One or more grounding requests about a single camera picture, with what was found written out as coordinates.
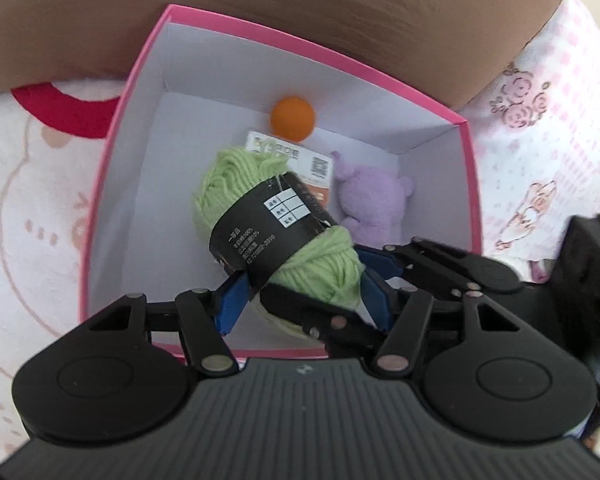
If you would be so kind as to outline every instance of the purple object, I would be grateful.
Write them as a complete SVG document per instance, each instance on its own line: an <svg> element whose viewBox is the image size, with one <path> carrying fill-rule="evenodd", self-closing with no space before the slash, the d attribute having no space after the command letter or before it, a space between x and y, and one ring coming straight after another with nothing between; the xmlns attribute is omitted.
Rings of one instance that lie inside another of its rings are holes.
<svg viewBox="0 0 600 480"><path fill-rule="evenodd" d="M413 180L373 166L357 166L331 153L334 174L340 183L338 198L347 217L340 222L354 243L381 249L393 242L413 193Z"/></svg>

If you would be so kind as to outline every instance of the ball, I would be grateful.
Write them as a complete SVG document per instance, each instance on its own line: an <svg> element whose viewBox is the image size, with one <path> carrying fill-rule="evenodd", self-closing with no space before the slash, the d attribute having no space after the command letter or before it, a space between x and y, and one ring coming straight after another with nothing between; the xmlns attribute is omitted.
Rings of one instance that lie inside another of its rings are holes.
<svg viewBox="0 0 600 480"><path fill-rule="evenodd" d="M304 99L287 97L273 107L269 122L276 137L301 142L314 130L315 111Z"/></svg>

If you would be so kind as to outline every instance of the open cardboard box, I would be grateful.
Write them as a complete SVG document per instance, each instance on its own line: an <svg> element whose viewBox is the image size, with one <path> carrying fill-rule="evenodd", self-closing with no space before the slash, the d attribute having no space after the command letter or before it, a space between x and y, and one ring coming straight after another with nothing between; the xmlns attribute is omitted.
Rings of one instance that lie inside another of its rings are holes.
<svg viewBox="0 0 600 480"><path fill-rule="evenodd" d="M216 153L299 95L315 108L304 142L415 183L395 244L418 235L481 252L478 186L461 116L346 56L204 10L169 6L148 38L111 123L82 269L82 320L130 292L170 301L226 278L196 235L192 196ZM328 209L342 218L337 188ZM236 357L318 356L249 306L227 336ZM176 335L154 335L174 352Z"/></svg>

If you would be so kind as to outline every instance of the cartoon print blanket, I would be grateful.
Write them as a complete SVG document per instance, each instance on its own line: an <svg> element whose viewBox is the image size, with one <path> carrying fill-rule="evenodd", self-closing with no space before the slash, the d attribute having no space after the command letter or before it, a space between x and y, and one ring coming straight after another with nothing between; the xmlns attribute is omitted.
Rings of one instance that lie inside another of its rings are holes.
<svg viewBox="0 0 600 480"><path fill-rule="evenodd" d="M0 462L26 440L13 375L78 322L91 186L121 89L81 81L0 95ZM600 211L600 33L584 6L565 0L461 112L485 253L522 263L528 278L526 262L555 253L568 215Z"/></svg>

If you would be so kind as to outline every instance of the brown fabric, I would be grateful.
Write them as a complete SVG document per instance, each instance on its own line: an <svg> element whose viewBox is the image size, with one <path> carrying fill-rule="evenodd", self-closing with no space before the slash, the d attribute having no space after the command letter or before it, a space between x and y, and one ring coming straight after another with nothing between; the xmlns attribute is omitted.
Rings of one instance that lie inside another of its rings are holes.
<svg viewBox="0 0 600 480"><path fill-rule="evenodd" d="M0 91L123 76L167 3L347 54L452 107L516 57L561 0L0 0Z"/></svg>

